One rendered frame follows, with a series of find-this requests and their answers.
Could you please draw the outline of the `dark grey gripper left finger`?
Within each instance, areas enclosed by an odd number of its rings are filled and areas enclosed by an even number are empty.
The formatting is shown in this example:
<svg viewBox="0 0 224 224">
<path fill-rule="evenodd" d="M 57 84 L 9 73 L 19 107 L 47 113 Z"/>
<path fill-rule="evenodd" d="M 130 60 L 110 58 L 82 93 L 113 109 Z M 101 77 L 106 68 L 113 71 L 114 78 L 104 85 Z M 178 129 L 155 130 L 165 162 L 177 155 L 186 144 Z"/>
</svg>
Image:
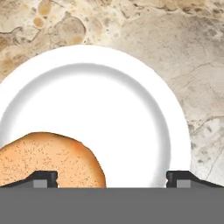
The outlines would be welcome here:
<svg viewBox="0 0 224 224">
<path fill-rule="evenodd" d="M 34 171 L 27 178 L 4 185 L 4 187 L 57 188 L 56 171 Z"/>
</svg>

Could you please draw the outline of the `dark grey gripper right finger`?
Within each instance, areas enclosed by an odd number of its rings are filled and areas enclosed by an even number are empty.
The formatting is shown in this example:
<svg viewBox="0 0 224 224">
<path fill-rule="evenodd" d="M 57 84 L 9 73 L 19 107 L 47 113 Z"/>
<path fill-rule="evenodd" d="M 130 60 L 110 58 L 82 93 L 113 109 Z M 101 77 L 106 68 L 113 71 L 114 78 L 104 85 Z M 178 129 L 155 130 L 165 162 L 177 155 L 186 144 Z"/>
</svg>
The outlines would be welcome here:
<svg viewBox="0 0 224 224">
<path fill-rule="evenodd" d="M 167 188 L 196 188 L 196 187 L 216 187 L 222 185 L 202 180 L 193 175 L 190 171 L 168 171 L 166 173 Z"/>
</svg>

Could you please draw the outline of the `round brown pastry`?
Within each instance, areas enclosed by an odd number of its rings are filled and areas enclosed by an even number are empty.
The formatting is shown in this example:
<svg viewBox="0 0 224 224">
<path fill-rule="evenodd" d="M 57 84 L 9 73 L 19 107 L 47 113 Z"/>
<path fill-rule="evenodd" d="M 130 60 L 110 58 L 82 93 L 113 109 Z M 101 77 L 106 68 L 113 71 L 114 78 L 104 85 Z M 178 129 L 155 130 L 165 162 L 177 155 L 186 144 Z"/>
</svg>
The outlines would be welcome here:
<svg viewBox="0 0 224 224">
<path fill-rule="evenodd" d="M 94 153 L 81 142 L 48 132 L 34 132 L 0 149 L 0 186 L 35 171 L 56 171 L 60 187 L 105 187 Z"/>
</svg>

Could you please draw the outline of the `white round plate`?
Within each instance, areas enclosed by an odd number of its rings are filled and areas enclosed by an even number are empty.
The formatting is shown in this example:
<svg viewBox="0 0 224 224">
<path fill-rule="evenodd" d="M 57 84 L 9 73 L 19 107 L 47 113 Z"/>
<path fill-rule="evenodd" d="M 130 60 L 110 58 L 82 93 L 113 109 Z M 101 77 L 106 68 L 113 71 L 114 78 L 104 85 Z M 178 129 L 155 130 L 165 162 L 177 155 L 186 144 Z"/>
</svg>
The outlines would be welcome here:
<svg viewBox="0 0 224 224">
<path fill-rule="evenodd" d="M 0 83 L 0 146 L 34 131 L 82 142 L 109 187 L 162 187 L 167 171 L 190 168 L 174 93 L 139 59 L 103 46 L 41 53 Z"/>
</svg>

